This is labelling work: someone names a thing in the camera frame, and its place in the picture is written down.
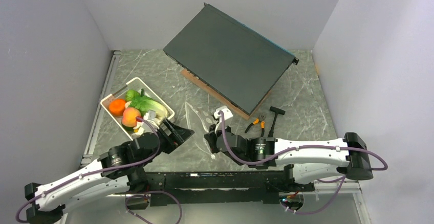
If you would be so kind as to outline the polka dot zip bag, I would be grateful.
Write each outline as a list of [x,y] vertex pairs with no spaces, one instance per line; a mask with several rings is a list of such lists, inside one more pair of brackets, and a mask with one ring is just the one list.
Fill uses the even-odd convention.
[[215,154],[211,152],[208,142],[204,135],[209,133],[209,127],[214,124],[214,119],[210,113],[204,111],[201,107],[185,102],[185,118],[188,129],[195,132],[193,142],[197,149],[205,153],[212,160],[216,160]]

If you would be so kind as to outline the white mushrooms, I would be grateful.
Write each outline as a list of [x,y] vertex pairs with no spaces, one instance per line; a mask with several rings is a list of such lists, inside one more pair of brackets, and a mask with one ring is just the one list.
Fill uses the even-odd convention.
[[147,121],[145,122],[137,122],[137,125],[134,127],[134,132],[132,133],[133,137],[139,137],[146,132],[153,132],[158,130],[158,125],[155,121]]

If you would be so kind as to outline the green lettuce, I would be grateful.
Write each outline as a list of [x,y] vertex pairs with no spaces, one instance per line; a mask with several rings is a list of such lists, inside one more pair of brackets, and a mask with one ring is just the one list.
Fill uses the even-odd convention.
[[141,116],[144,116],[144,114],[148,110],[154,110],[156,112],[157,118],[162,119],[168,117],[169,112],[164,105],[160,104],[156,100],[147,96],[143,88],[140,90],[140,93],[141,93],[141,97],[135,97],[132,101],[130,101],[128,107],[133,107],[138,109],[141,113]]

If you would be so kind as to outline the peach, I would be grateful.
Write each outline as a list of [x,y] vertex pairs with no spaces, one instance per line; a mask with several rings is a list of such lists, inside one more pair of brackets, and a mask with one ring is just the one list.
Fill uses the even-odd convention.
[[121,124],[125,127],[134,128],[137,125],[136,117],[140,117],[141,113],[138,109],[129,107],[123,112]]

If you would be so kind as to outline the orange tangerine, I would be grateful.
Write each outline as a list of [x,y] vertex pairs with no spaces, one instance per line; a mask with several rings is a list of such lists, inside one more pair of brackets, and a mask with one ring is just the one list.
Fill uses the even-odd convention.
[[115,117],[122,117],[123,112],[125,110],[125,104],[126,104],[125,100],[116,99],[109,104],[108,110],[111,113],[111,115]]

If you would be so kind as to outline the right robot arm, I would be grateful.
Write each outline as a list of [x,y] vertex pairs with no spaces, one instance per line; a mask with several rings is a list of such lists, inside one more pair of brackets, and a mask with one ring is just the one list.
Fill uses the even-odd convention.
[[211,153],[221,152],[239,165],[260,170],[289,166],[290,172],[282,176],[282,184],[289,191],[332,176],[356,181],[374,177],[367,146],[355,132],[326,141],[291,141],[265,137],[245,139],[227,127],[204,134],[204,139]]

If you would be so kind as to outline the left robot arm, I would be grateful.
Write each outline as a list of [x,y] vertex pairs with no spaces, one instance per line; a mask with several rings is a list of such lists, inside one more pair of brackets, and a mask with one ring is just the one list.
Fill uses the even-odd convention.
[[132,141],[111,148],[88,165],[48,184],[29,183],[25,186],[26,219],[21,223],[56,223],[69,210],[88,201],[117,193],[144,193],[151,188],[144,166],[161,153],[170,154],[187,141],[194,131],[164,119],[165,129],[149,120],[136,121],[150,131]]

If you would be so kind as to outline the wooden board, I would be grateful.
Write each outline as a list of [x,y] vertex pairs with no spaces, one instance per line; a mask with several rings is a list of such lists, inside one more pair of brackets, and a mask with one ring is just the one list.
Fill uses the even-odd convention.
[[202,78],[188,69],[181,74],[207,94],[228,106],[235,114],[248,120],[267,99],[280,77],[267,73],[263,77],[249,78],[244,71],[216,71]]

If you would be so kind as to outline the green lime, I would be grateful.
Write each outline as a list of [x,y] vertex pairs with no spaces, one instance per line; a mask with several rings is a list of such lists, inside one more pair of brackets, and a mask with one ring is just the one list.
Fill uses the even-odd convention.
[[130,132],[130,133],[134,132],[134,128],[133,127],[128,127],[128,126],[125,126],[123,124],[121,126],[127,132]]

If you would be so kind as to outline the light green bumpy fruit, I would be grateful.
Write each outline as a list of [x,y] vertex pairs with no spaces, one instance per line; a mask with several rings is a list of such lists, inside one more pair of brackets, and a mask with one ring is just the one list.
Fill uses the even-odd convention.
[[126,93],[125,93],[125,98],[124,98],[124,100],[125,100],[126,102],[130,102],[130,101],[132,101],[135,97],[141,97],[141,93],[138,92],[137,90],[129,89],[129,90],[127,90]]

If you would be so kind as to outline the white plastic basket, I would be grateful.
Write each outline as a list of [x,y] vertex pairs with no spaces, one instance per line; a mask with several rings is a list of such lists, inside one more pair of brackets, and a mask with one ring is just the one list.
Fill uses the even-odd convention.
[[156,129],[165,119],[175,120],[174,110],[138,77],[104,97],[100,104],[129,140],[151,132],[143,120]]

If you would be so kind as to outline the black hammer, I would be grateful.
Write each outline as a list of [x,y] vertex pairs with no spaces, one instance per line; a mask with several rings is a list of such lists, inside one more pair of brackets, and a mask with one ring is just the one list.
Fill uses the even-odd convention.
[[274,130],[275,130],[275,125],[276,125],[277,117],[279,115],[282,115],[282,116],[285,115],[286,111],[283,110],[283,109],[280,109],[278,107],[275,107],[275,106],[271,106],[270,109],[269,109],[269,111],[271,111],[271,112],[274,113],[274,118],[273,118],[273,122],[272,122],[271,128],[270,128],[269,133],[268,133],[268,137],[273,137],[274,136]]

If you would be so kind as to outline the dark rack server box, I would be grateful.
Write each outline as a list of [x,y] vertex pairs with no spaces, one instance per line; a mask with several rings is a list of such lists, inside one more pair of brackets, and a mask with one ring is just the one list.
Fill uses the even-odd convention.
[[299,60],[211,4],[163,52],[245,114],[251,115]]

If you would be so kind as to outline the orange handled pliers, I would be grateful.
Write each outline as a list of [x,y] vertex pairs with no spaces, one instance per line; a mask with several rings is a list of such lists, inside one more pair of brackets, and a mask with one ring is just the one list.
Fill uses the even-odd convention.
[[246,127],[244,133],[247,133],[251,129],[251,127],[253,127],[254,125],[259,124],[261,127],[260,137],[264,137],[264,135],[265,135],[265,118],[266,118],[265,113],[259,114],[259,116]]

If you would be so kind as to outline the aluminium side rail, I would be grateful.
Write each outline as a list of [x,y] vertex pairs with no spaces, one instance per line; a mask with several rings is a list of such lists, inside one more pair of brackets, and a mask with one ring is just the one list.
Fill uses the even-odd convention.
[[106,77],[105,77],[105,80],[103,83],[101,94],[100,94],[100,97],[99,97],[98,102],[97,102],[96,113],[94,116],[94,120],[93,120],[93,123],[91,126],[91,130],[90,130],[90,134],[89,134],[86,146],[84,148],[84,153],[83,153],[81,161],[80,161],[79,169],[85,167],[86,165],[88,165],[92,161],[93,153],[94,153],[95,146],[97,143],[97,138],[99,135],[101,124],[103,121],[103,114],[104,114],[104,111],[103,111],[104,109],[102,108],[100,101],[104,97],[106,97],[107,95],[109,95],[111,93],[110,91],[111,91],[111,87],[113,85],[113,80],[114,80],[116,68],[117,68],[118,63],[119,63],[121,52],[122,52],[121,50],[112,51],[112,57],[111,57],[108,71],[107,71],[107,74],[106,74]]

